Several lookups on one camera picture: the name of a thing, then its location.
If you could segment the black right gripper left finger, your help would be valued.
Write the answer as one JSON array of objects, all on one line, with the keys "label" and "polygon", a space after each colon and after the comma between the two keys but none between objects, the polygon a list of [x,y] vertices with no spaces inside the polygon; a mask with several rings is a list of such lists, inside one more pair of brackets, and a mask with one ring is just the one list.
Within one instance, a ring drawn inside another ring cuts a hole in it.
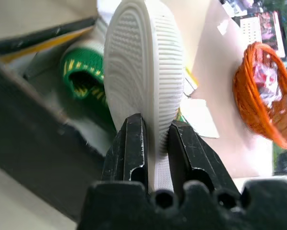
[{"label": "black right gripper left finger", "polygon": [[127,117],[105,156],[102,181],[140,182],[148,189],[145,123],[140,114]]}]

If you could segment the black cardboard shoebox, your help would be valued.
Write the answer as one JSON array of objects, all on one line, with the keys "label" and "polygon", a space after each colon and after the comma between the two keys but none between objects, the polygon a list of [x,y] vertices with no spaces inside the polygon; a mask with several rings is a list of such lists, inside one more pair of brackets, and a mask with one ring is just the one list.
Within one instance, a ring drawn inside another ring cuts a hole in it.
[{"label": "black cardboard shoebox", "polygon": [[89,17],[0,40],[0,168],[73,221],[87,188],[101,178],[116,134],[104,97],[75,97],[63,79],[66,51],[101,49],[107,24]]}]

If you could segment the red and white packets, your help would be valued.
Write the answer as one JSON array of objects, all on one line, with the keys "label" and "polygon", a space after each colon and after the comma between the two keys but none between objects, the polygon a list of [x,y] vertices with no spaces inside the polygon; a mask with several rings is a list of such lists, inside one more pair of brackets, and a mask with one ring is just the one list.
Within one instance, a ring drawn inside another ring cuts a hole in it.
[{"label": "red and white packets", "polygon": [[278,65],[270,54],[259,51],[252,61],[253,79],[263,104],[271,109],[274,102],[282,99],[278,84]]}]

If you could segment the white sneaker with ribbed sole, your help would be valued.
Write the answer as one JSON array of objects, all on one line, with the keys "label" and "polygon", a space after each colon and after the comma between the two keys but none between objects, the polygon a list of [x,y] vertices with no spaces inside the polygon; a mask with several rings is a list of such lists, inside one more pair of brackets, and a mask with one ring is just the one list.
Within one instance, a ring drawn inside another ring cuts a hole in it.
[{"label": "white sneaker with ribbed sole", "polygon": [[168,132],[183,95],[184,50],[171,10],[160,0],[122,0],[105,39],[103,70],[116,129],[141,114],[148,146],[151,190],[173,190]]}]

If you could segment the orange woven basket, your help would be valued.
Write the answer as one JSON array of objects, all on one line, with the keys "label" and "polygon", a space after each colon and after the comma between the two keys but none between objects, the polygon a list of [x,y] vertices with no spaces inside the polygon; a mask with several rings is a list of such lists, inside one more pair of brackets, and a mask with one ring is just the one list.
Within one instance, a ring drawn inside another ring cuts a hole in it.
[{"label": "orange woven basket", "polygon": [[245,124],[287,150],[287,69],[270,46],[248,45],[233,94]]}]

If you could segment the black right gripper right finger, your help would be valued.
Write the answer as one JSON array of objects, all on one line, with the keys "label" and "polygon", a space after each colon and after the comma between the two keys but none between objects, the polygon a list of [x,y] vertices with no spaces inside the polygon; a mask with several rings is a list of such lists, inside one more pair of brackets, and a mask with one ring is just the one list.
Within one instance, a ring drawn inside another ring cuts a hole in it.
[{"label": "black right gripper right finger", "polygon": [[226,190],[239,194],[218,154],[187,123],[174,121],[170,125],[167,150],[176,194],[184,193],[187,181],[203,183],[210,193]]}]

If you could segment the white paper card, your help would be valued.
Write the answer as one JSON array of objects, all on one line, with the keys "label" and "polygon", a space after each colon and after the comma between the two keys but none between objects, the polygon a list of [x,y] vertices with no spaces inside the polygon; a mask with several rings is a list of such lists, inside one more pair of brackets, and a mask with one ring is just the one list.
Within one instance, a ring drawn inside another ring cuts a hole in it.
[{"label": "white paper card", "polygon": [[178,109],[176,120],[189,124],[201,137],[219,138],[216,125],[207,107],[206,100],[194,99],[191,95],[198,88],[191,71],[184,72],[183,96]]}]

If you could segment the white sneaker with green collar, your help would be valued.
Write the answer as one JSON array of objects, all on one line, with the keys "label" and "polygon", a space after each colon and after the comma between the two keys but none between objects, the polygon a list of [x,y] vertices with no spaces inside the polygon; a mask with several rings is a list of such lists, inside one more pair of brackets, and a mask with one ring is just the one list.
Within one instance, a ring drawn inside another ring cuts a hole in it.
[{"label": "white sneaker with green collar", "polygon": [[104,89],[104,44],[108,25],[98,19],[91,33],[70,45],[60,59],[63,82],[74,99],[91,109],[97,120],[115,132]]}]

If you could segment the white perforated board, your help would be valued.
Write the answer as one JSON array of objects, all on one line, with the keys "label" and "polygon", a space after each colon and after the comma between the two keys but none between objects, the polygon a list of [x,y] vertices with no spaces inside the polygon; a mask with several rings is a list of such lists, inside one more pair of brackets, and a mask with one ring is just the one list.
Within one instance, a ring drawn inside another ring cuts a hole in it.
[{"label": "white perforated board", "polygon": [[262,42],[261,26],[258,16],[240,19],[240,28],[248,45],[254,42]]}]

